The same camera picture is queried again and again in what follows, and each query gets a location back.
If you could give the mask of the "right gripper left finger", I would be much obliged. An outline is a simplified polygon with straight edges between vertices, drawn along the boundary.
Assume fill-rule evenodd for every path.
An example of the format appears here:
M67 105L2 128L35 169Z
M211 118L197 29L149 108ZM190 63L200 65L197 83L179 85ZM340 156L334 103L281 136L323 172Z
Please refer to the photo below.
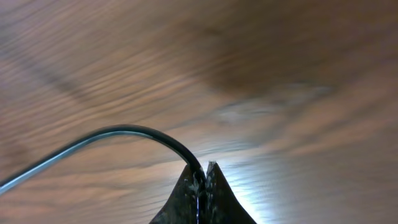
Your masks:
M186 165L165 205L150 224L197 224L199 183Z

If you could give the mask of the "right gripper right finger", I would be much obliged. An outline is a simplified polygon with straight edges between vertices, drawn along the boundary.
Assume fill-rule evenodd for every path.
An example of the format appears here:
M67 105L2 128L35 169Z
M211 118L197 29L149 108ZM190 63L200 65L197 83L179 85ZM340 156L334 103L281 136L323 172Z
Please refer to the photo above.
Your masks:
M206 221L209 224L256 224L238 202L226 177L215 161L206 173Z

